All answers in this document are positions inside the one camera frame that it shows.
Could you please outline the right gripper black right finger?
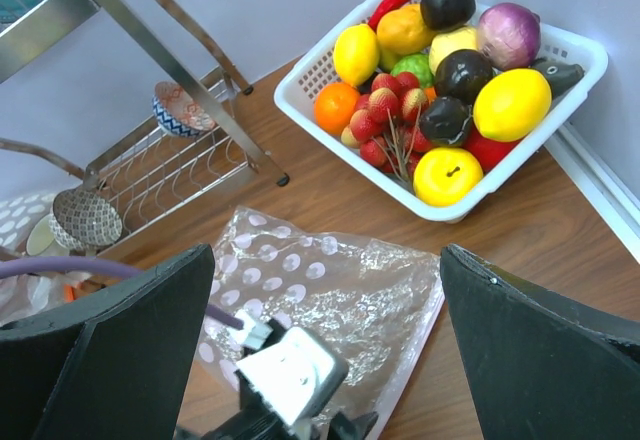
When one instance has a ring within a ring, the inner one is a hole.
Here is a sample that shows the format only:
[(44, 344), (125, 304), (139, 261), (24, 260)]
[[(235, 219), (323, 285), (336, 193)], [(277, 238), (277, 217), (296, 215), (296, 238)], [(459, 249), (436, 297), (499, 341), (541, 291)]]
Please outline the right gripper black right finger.
[(638, 438), (638, 322), (455, 244), (440, 277), (484, 438)]

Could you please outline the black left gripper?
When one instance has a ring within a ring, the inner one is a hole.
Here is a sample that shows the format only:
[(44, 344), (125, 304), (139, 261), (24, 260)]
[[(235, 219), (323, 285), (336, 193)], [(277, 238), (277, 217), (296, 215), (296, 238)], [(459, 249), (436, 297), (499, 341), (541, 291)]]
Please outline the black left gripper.
[[(254, 392), (242, 374), (239, 379), (240, 411), (219, 427), (200, 436), (181, 426), (177, 426), (177, 438), (182, 440), (196, 439), (298, 439), (276, 413), (270, 411), (262, 397)], [(378, 421), (375, 411), (350, 419), (341, 411), (337, 412), (329, 423), (326, 436), (311, 425), (309, 434), (304, 439), (365, 439)]]

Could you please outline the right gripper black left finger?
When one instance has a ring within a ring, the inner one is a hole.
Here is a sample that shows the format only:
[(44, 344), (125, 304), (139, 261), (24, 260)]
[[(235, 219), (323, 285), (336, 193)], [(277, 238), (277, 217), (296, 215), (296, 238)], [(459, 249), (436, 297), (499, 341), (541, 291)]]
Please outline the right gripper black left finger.
[(2, 328), (2, 437), (172, 438), (209, 300), (210, 246), (145, 271), (100, 258), (45, 261), (117, 283)]

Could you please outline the clear polka dot zip bag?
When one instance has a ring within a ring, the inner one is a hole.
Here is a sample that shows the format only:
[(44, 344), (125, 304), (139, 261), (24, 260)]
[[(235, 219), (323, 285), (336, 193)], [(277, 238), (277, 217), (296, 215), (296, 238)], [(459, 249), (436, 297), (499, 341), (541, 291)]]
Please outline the clear polka dot zip bag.
[(306, 327), (349, 364), (318, 417), (391, 417), (444, 303), (436, 254), (339, 232), (308, 233), (239, 207), (213, 244), (211, 303), (262, 321)]

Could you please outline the yellow apple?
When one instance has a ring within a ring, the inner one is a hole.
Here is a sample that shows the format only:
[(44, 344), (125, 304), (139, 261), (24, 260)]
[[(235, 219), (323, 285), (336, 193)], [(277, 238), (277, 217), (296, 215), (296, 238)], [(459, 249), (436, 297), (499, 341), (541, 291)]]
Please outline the yellow apple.
[(436, 147), (417, 163), (413, 190), (424, 203), (447, 207), (464, 198), (483, 177), (481, 164), (467, 150)]

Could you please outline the dark mangosteen fruit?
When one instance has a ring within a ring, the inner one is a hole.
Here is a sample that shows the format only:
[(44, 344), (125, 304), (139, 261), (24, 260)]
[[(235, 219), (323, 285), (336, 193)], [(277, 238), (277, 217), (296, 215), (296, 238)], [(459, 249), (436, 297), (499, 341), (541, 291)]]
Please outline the dark mangosteen fruit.
[(461, 147), (468, 139), (472, 125), (471, 107), (461, 100), (437, 97), (421, 114), (418, 126), (433, 145)]

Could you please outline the dark plum fruit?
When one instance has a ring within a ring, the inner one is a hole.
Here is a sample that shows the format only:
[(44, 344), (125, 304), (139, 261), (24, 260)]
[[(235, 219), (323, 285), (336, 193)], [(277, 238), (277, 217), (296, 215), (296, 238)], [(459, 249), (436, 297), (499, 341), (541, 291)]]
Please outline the dark plum fruit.
[(440, 97), (450, 96), (472, 105), (494, 76), (494, 69), (483, 54), (472, 49), (461, 49), (440, 62), (434, 76), (434, 88)]

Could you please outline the dark purple plum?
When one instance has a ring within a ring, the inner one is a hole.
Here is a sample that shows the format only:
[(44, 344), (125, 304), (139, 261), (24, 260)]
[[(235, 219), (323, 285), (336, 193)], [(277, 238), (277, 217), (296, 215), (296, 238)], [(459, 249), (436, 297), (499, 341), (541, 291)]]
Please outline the dark purple plum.
[(428, 29), (448, 32), (463, 26), (476, 11), (475, 0), (421, 0), (422, 18)]

